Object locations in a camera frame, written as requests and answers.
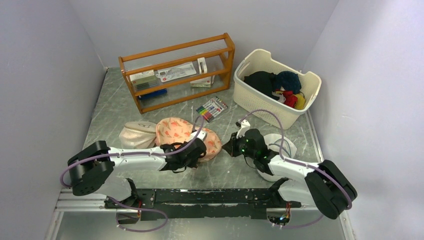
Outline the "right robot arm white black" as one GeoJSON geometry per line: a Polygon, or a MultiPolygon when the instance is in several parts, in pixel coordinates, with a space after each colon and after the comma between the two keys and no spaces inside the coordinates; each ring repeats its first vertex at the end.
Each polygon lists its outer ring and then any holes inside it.
{"type": "Polygon", "coordinates": [[[330,160],[311,163],[285,156],[287,143],[281,135],[262,135],[256,128],[234,132],[222,148],[231,157],[252,160],[254,168],[273,182],[270,202],[282,207],[287,202],[315,206],[325,217],[336,219],[351,208],[358,192],[330,160]]]}

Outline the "pink floral mesh laundry bag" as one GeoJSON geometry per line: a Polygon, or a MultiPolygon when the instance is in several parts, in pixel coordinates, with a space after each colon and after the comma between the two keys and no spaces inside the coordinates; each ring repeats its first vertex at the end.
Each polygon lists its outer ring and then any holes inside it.
{"type": "MultiPolygon", "coordinates": [[[[156,125],[155,130],[155,144],[157,146],[163,144],[183,143],[189,141],[193,130],[193,124],[179,117],[168,117],[162,119],[156,125]]],[[[203,127],[202,130],[206,132],[206,138],[203,141],[206,146],[206,154],[198,160],[200,163],[207,162],[216,157],[223,147],[220,138],[213,130],[205,127],[203,127]]]]}

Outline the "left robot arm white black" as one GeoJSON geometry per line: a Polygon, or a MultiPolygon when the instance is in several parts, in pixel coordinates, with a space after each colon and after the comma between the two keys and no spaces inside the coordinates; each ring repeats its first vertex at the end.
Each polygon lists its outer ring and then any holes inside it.
{"type": "Polygon", "coordinates": [[[138,203],[139,194],[134,182],[120,174],[131,170],[183,172],[196,168],[206,151],[200,138],[142,150],[109,147],[104,140],[96,141],[68,160],[65,171],[70,183],[66,187],[75,196],[98,193],[132,208],[138,203]]]}

